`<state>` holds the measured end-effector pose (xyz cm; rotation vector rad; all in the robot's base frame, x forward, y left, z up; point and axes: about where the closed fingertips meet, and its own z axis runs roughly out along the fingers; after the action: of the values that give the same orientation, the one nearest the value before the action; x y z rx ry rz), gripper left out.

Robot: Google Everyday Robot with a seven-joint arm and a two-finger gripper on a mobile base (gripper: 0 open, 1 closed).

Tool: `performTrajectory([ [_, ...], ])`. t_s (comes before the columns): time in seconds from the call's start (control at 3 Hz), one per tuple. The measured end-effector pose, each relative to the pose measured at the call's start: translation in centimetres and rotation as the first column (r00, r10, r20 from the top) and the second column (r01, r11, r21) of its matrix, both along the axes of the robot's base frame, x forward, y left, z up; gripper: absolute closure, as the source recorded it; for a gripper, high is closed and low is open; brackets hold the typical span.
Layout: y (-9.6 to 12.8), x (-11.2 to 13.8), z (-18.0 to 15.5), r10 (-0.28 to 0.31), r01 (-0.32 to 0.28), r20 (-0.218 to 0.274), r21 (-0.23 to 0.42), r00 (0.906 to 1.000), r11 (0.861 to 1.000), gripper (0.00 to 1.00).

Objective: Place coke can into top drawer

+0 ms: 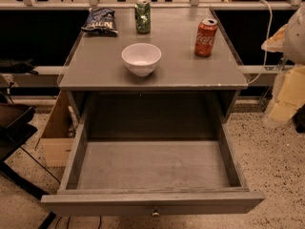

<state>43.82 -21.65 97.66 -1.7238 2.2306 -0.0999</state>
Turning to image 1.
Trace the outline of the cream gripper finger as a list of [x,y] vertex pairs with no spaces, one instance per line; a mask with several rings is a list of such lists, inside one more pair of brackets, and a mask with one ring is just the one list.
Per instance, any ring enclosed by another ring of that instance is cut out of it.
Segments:
[[274,81],[273,97],[264,114],[270,128],[285,125],[305,105],[305,66],[295,65],[281,72]]
[[283,25],[273,36],[264,41],[261,49],[265,52],[283,52],[283,41],[288,25]]

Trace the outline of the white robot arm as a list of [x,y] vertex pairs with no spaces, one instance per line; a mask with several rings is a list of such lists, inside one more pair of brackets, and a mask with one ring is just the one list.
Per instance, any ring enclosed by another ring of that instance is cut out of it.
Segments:
[[274,80],[273,98],[264,116],[270,128],[286,124],[305,105],[305,7],[300,7],[273,36],[262,45],[265,52],[282,52],[295,65]]

